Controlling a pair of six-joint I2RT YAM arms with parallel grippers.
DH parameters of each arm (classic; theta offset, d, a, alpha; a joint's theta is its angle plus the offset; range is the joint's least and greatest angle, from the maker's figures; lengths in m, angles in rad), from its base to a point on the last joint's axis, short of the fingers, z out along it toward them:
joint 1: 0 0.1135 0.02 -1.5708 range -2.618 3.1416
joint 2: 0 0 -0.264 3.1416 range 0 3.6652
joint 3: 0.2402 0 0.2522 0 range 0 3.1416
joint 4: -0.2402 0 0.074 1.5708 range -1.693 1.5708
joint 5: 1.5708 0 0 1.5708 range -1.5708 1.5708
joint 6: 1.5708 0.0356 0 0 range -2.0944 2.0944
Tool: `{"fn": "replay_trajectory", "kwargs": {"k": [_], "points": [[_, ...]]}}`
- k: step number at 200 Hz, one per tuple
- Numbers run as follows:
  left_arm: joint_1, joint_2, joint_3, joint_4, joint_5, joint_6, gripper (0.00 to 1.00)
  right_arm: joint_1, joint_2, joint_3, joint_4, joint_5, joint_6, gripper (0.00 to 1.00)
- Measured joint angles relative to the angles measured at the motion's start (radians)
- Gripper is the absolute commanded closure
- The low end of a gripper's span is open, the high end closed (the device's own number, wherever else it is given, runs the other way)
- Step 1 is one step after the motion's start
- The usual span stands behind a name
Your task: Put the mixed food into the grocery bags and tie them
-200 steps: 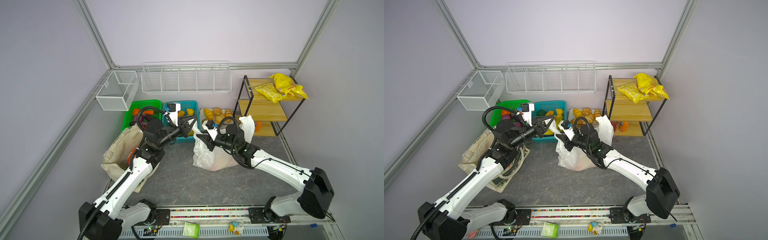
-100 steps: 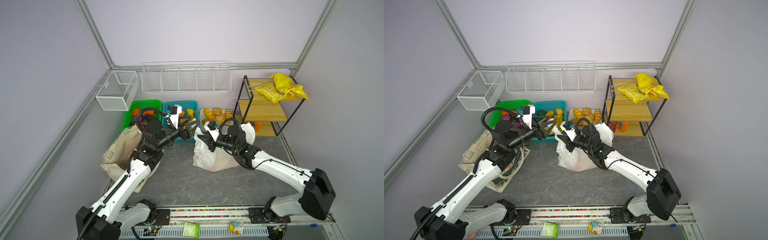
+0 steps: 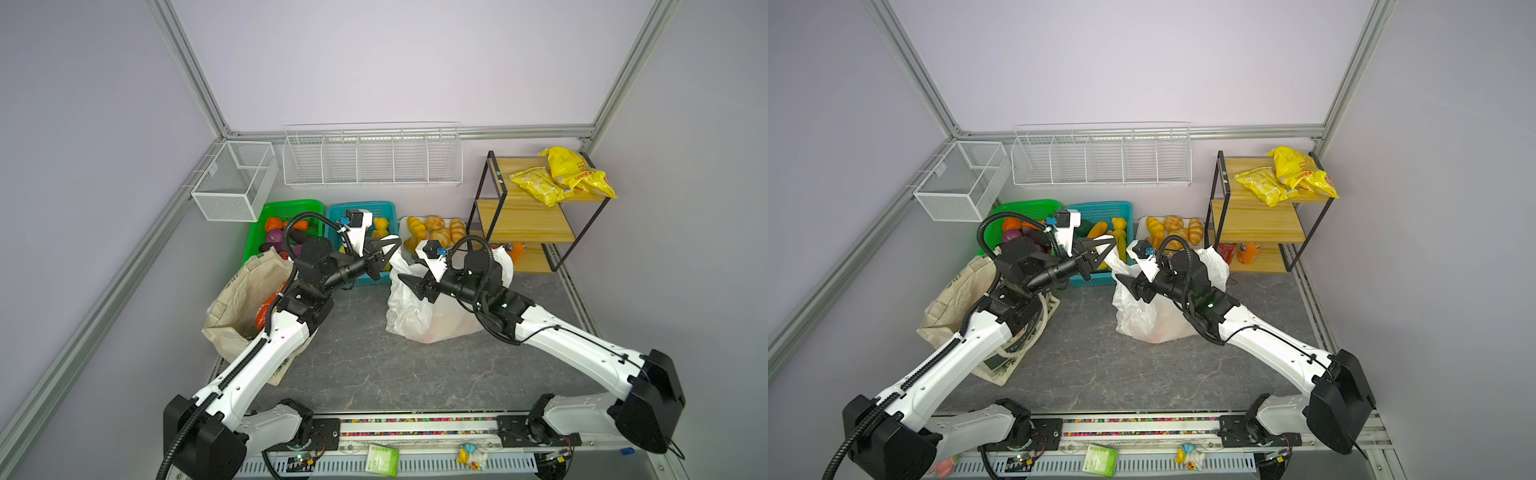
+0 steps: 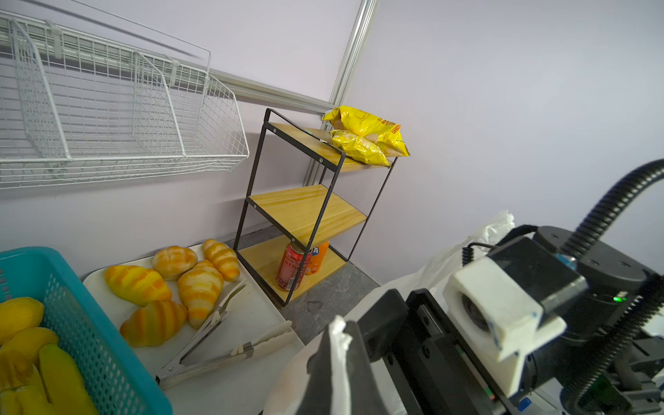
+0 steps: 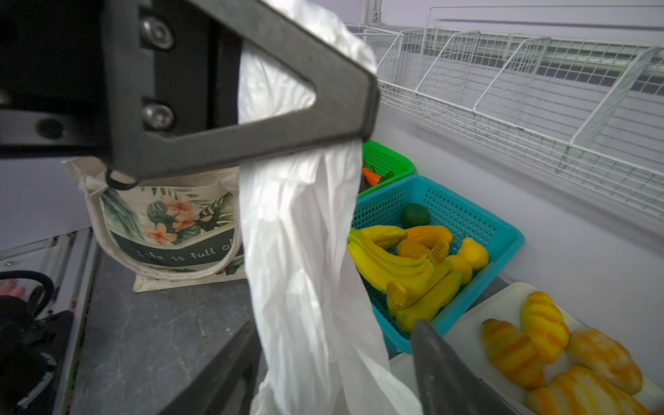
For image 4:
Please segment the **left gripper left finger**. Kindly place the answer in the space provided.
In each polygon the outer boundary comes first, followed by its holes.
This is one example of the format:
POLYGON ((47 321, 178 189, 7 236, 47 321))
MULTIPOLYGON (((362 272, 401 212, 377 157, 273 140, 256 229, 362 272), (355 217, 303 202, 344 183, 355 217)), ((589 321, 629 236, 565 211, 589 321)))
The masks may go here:
POLYGON ((310 375, 297 414, 337 414, 340 410, 340 331, 331 323, 308 365, 310 375))

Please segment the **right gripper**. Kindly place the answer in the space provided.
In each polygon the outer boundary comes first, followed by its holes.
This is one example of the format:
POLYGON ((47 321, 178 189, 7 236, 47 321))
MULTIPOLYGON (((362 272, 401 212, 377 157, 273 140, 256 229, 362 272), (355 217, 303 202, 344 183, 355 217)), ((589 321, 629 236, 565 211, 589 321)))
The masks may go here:
POLYGON ((388 290, 359 319, 408 414, 518 414, 428 290, 388 290))

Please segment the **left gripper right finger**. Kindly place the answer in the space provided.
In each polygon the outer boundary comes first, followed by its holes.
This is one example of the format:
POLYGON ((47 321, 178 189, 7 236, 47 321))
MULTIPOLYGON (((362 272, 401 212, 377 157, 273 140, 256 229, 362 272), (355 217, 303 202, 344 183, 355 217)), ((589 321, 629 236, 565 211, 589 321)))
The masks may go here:
POLYGON ((344 333, 352 337, 346 363, 351 413, 353 415, 388 414, 380 396, 358 324, 347 322, 344 333))

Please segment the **white plastic grocery bag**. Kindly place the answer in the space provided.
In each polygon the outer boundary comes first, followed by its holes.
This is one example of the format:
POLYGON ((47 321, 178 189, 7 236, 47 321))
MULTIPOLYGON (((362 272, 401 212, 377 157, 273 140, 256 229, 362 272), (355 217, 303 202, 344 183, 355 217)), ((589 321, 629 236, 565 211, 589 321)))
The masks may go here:
POLYGON ((514 229, 502 211, 417 273, 366 295, 285 367, 266 414, 490 414, 491 400, 455 349, 461 335, 442 309, 442 292, 472 243, 495 245, 514 229))

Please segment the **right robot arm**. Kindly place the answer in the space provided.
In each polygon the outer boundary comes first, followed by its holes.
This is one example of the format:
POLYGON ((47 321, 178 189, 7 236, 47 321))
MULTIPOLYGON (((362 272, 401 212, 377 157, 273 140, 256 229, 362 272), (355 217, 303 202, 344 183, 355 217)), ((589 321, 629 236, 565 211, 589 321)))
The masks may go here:
POLYGON ((564 414, 660 411, 663 340, 644 328, 662 309, 663 276, 602 237, 662 178, 662 160, 634 169, 574 231, 522 225, 463 245, 441 299, 382 295, 354 327, 352 408, 387 412, 381 361, 409 414, 520 414, 550 380, 564 414))

